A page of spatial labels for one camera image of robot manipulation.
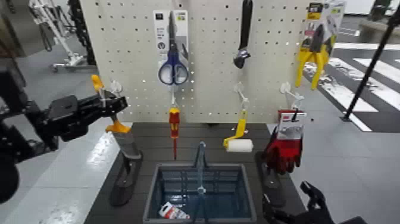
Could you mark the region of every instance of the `pegboard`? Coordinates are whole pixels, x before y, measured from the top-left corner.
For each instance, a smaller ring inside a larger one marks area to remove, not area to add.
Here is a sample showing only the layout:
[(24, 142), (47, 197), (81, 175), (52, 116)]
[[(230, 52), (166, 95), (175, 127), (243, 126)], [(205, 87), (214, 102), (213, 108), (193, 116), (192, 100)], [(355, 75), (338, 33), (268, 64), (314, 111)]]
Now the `pegboard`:
[(295, 82), (306, 0), (255, 0), (248, 51), (242, 70), (233, 64), (240, 39), (240, 0), (85, 0), (82, 8), (100, 75), (117, 80), (129, 107), (124, 122), (167, 122), (168, 87), (158, 80), (153, 10), (188, 10), (189, 81), (175, 94), (182, 122), (238, 121), (241, 81), (250, 100), (249, 123), (274, 123), (287, 108), (279, 92)]

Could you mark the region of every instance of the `gray basket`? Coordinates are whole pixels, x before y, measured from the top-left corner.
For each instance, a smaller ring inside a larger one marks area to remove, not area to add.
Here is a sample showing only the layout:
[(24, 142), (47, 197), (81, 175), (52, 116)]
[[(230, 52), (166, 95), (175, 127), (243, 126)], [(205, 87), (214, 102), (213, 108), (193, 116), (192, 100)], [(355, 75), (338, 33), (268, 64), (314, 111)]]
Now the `gray basket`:
[[(198, 199), (197, 170), (192, 164), (158, 164), (143, 214), (143, 223), (191, 223), (158, 214), (166, 202), (193, 217)], [(210, 223), (256, 223), (257, 216), (242, 164), (208, 164), (204, 168), (205, 209)], [(200, 207), (196, 223), (204, 223)]]

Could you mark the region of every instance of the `black stand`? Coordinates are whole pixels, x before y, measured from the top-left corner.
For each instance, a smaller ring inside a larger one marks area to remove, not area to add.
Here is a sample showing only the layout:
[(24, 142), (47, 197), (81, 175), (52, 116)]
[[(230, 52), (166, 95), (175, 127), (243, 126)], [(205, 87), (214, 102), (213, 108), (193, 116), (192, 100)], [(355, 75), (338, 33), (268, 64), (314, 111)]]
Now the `black stand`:
[(378, 62), (380, 55), (383, 52), (383, 48), (385, 47), (386, 43), (388, 42), (390, 36), (392, 35), (392, 32), (396, 26), (400, 24), (400, 5), (397, 8), (396, 12), (392, 15), (392, 17), (389, 19), (387, 23), (387, 29), (385, 31), (385, 34), (382, 37), (382, 40), (380, 41), (379, 47), (376, 50), (374, 57), (372, 58), (371, 64), (368, 67), (367, 71), (365, 72), (365, 75), (360, 83), (360, 85), (357, 88), (357, 91), (355, 92), (354, 98), (351, 101), (351, 104), (349, 108), (346, 111), (346, 114), (344, 117), (341, 117), (341, 119), (344, 122), (350, 122), (350, 114), (353, 112), (353, 109), (355, 107), (355, 104), (357, 103), (357, 100), (361, 96), (361, 93), (363, 92), (365, 86), (367, 85), (368, 79), (370, 78), (372, 71), (374, 70), (374, 67), (376, 63)]
[(142, 166), (143, 153), (136, 148), (129, 133), (114, 133), (114, 136), (121, 147), (124, 161), (111, 190), (109, 201), (111, 206), (120, 207), (132, 198)]
[(267, 166), (267, 163), (263, 160), (263, 152), (257, 152), (254, 155), (254, 160), (257, 165), (262, 191), (269, 198), (271, 206), (285, 206), (285, 194), (278, 174)]

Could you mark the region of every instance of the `screwdriver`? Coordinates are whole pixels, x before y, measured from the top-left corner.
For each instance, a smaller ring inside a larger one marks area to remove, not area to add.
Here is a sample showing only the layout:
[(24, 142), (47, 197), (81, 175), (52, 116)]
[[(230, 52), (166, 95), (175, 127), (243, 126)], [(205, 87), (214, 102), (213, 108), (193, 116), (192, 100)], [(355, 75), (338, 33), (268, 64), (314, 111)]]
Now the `screwdriver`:
[(171, 138), (173, 140), (173, 145), (174, 145), (174, 160), (176, 160), (176, 155), (177, 155), (177, 143), (176, 139), (179, 136), (178, 129), (179, 129), (179, 109), (176, 107), (173, 107), (170, 109), (170, 119), (169, 123), (171, 124)]

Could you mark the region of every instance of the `white stand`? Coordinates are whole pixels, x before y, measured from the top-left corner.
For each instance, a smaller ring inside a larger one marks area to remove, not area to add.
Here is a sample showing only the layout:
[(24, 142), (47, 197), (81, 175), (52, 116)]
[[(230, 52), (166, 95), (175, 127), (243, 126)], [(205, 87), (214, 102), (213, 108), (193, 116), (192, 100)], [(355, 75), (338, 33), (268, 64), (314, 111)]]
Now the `white stand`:
[(38, 25), (46, 23), (53, 31), (56, 42), (59, 42), (68, 54), (65, 63), (55, 63), (52, 65), (53, 71), (58, 72), (59, 67), (95, 69), (96, 66), (79, 65), (84, 59), (84, 56), (74, 53), (67, 45), (65, 40), (67, 39), (66, 37), (69, 32), (61, 25), (61, 19), (56, 12), (56, 7), (53, 1), (50, 0), (50, 2), (51, 5), (47, 0), (30, 0), (29, 7), (33, 10), (33, 13), (36, 16), (36, 18), (33, 19), (35, 23)]

